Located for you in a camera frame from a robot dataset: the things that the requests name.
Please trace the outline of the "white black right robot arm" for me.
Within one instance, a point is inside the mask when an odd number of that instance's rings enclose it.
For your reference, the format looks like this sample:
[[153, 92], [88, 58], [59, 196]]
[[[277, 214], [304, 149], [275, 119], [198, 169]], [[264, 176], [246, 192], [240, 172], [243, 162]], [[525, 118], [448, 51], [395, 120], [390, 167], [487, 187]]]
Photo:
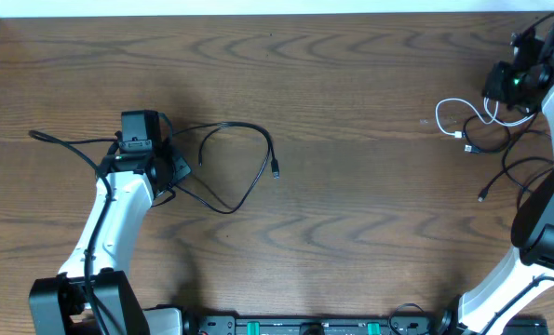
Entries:
[[482, 90], [485, 101], [503, 103], [530, 124], [548, 123], [553, 167], [535, 178], [538, 186], [518, 199], [506, 256], [472, 290], [453, 299], [433, 334], [546, 334], [543, 319], [518, 316], [528, 303], [554, 287], [554, 23], [546, 37], [531, 25], [513, 36], [514, 59], [494, 65]]

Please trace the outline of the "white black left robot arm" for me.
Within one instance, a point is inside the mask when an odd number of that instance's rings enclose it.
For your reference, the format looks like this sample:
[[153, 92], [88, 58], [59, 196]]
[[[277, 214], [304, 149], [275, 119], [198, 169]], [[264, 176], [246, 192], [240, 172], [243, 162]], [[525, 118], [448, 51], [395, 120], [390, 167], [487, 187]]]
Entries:
[[29, 294], [39, 334], [181, 334], [176, 307], [141, 308], [128, 281], [143, 219], [190, 171], [171, 145], [122, 142], [95, 167], [96, 198], [68, 260]]

